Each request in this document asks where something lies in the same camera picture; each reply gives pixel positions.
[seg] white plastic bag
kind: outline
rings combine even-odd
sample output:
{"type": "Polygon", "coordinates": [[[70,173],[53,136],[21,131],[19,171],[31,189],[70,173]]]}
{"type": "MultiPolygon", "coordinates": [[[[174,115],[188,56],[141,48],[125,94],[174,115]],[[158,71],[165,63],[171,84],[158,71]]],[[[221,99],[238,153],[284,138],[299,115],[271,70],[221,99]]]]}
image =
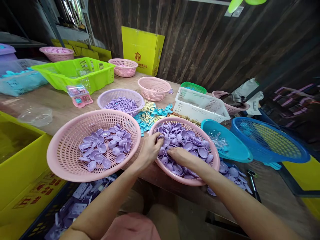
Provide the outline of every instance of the white plastic bag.
{"type": "MultiPolygon", "coordinates": [[[[258,87],[258,84],[255,81],[255,78],[252,78],[238,87],[236,90],[232,92],[232,94],[238,94],[240,96],[247,97],[253,90],[258,87]]],[[[261,115],[259,111],[259,101],[263,99],[263,92],[257,92],[247,104],[250,105],[250,108],[247,110],[248,115],[261,115]]]]}

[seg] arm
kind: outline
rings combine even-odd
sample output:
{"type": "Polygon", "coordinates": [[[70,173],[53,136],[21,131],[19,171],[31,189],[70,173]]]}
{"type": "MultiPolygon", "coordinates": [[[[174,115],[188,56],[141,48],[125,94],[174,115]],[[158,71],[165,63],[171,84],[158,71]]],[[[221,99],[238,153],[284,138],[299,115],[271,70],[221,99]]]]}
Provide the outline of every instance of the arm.
{"type": "Polygon", "coordinates": [[[183,148],[171,148],[168,153],[178,164],[194,171],[209,185],[251,239],[301,239],[269,209],[200,158],[183,148]]]}
{"type": "Polygon", "coordinates": [[[159,135],[155,133],[144,139],[136,161],[99,194],[67,229],[61,240],[100,240],[103,237],[140,173],[158,155],[163,144],[163,139],[155,144],[159,135]]]}

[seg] hand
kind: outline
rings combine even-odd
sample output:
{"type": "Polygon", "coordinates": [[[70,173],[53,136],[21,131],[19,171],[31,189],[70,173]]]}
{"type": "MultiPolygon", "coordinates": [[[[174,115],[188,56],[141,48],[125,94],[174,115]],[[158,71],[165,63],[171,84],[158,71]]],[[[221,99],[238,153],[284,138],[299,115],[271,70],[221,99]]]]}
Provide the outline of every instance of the hand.
{"type": "Polygon", "coordinates": [[[160,138],[157,143],[157,138],[161,133],[156,132],[143,140],[143,144],[137,160],[135,161],[140,167],[146,168],[149,166],[158,156],[160,148],[163,145],[163,138],[160,138]]]}
{"type": "Polygon", "coordinates": [[[200,158],[192,155],[187,150],[183,148],[170,148],[167,153],[175,160],[179,165],[189,168],[190,170],[194,170],[194,166],[199,164],[199,162],[203,162],[200,158]]]}

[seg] logo on box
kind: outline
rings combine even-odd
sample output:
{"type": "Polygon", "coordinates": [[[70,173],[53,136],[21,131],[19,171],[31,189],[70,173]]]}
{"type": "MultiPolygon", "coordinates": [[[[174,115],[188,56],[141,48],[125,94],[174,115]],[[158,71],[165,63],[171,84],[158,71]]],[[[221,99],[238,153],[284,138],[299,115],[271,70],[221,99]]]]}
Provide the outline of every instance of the logo on box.
{"type": "Polygon", "coordinates": [[[141,59],[140,53],[136,52],[136,53],[134,54],[134,59],[137,60],[137,61],[140,61],[140,59],[141,59]]]}

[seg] pink shirt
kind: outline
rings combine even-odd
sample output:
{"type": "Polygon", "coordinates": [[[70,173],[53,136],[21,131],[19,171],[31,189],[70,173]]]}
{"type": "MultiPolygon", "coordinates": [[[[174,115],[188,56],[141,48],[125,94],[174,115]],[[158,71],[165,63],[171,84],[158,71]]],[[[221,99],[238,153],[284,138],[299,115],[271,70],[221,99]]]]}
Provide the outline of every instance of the pink shirt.
{"type": "Polygon", "coordinates": [[[152,221],[139,213],[115,218],[102,240],[161,240],[152,221]]]}

